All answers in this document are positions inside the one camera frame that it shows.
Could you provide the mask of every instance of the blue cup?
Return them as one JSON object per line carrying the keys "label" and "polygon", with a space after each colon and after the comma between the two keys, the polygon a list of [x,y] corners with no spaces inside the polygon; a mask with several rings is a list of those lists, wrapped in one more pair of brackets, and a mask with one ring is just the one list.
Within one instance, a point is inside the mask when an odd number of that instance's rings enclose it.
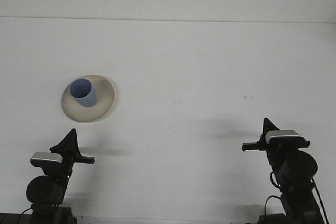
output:
{"label": "blue cup", "polygon": [[97,103],[95,89],[87,79],[78,79],[70,85],[71,96],[81,105],[92,107]]}

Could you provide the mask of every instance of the black cable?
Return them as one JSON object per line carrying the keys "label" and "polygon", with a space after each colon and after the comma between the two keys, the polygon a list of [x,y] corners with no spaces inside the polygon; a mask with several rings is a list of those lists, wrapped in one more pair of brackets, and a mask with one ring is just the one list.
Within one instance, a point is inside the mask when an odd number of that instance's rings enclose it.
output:
{"label": "black cable", "polygon": [[317,193],[317,196],[319,197],[319,200],[320,200],[320,203],[321,203],[321,208],[322,208],[322,211],[323,211],[323,214],[324,214],[324,218],[326,220],[326,223],[329,224],[329,220],[328,220],[328,217],[327,217],[327,213],[325,212],[325,208],[324,208],[324,205],[323,205],[323,202],[322,202],[322,198],[321,198],[321,195],[319,193],[319,190],[317,189],[317,185],[315,183],[315,180],[312,178],[311,181],[313,182],[314,184],[314,187],[315,187],[315,190],[316,190],[316,193]]}
{"label": "black cable", "polygon": [[271,183],[272,183],[272,185],[274,185],[276,188],[280,189],[280,186],[278,186],[278,185],[274,182],[273,177],[272,177],[272,174],[274,174],[274,172],[271,172],[271,175],[270,175],[270,179],[271,179]]}
{"label": "black cable", "polygon": [[31,208],[28,208],[28,209],[24,210],[24,211],[20,214],[19,218],[17,219],[16,224],[19,224],[22,215],[23,215],[26,211],[29,211],[29,210],[31,210]]}
{"label": "black cable", "polygon": [[265,218],[267,218],[267,214],[266,214],[266,206],[267,206],[267,202],[270,198],[276,198],[276,199],[279,199],[281,200],[281,198],[279,196],[276,196],[276,195],[271,195],[269,196],[267,199],[266,199],[266,202],[265,202],[265,207],[264,207],[264,214],[265,214]]}

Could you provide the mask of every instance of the beige plate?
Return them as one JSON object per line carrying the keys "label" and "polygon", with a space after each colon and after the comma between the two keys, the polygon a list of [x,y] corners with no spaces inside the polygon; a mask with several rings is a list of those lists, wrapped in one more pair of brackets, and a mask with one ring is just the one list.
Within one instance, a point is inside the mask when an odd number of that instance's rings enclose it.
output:
{"label": "beige plate", "polygon": [[70,85],[65,88],[62,96],[62,109],[64,113],[77,122],[92,122],[104,116],[111,108],[114,101],[114,89],[111,83],[102,76],[84,76],[95,88],[97,103],[92,107],[80,105],[70,95]]}

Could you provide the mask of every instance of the white table surface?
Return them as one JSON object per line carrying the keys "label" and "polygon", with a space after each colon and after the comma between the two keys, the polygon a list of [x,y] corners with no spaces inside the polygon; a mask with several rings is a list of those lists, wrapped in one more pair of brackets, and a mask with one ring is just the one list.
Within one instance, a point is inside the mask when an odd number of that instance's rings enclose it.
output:
{"label": "white table surface", "polygon": [[[312,142],[335,219],[335,39],[333,24],[0,18],[1,211],[29,206],[26,186],[42,175],[29,158],[75,127],[97,161],[74,166],[64,202],[74,215],[256,220],[279,193],[266,154],[240,148],[269,117]],[[82,124],[60,99],[87,74],[110,78],[117,99]]]}

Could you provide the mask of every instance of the robotic arm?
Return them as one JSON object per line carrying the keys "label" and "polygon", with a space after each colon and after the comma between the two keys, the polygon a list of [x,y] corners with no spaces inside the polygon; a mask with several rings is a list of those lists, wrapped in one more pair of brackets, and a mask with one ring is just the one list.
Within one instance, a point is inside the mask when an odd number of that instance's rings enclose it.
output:
{"label": "robotic arm", "polygon": [[307,148],[306,141],[295,131],[278,129],[270,120],[264,119],[264,129],[256,143],[244,143],[242,150],[266,151],[267,159],[276,178],[275,185],[281,192],[284,214],[259,217],[259,224],[324,224],[319,206],[312,194],[313,176],[317,163],[308,153],[299,148]]}

